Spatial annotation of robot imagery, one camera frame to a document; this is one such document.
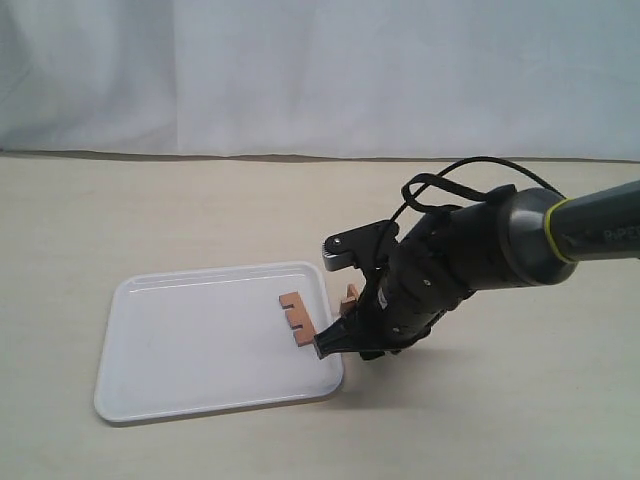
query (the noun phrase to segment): white fabric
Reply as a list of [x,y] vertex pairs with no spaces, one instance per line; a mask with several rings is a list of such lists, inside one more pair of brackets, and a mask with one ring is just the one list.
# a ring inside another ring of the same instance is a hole
[[640,4],[0,0],[0,147],[640,158]]

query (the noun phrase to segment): white tray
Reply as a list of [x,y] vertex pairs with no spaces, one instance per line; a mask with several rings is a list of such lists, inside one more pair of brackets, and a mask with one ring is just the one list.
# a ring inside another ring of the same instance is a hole
[[298,291],[320,332],[333,321],[305,262],[143,275],[115,292],[95,408],[110,422],[322,399],[339,355],[298,347],[278,297]]

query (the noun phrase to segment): beige table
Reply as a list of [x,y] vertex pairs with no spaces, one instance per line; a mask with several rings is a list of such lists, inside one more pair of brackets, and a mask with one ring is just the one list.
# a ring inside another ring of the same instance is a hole
[[[640,165],[529,163],[571,196]],[[479,294],[312,405],[112,428],[92,395],[134,274],[308,260],[440,164],[0,158],[0,478],[638,478],[640,263]],[[488,189],[520,178],[469,167]],[[435,202],[449,201],[432,192]],[[415,220],[408,214],[403,227]],[[355,270],[326,273],[334,307]]]

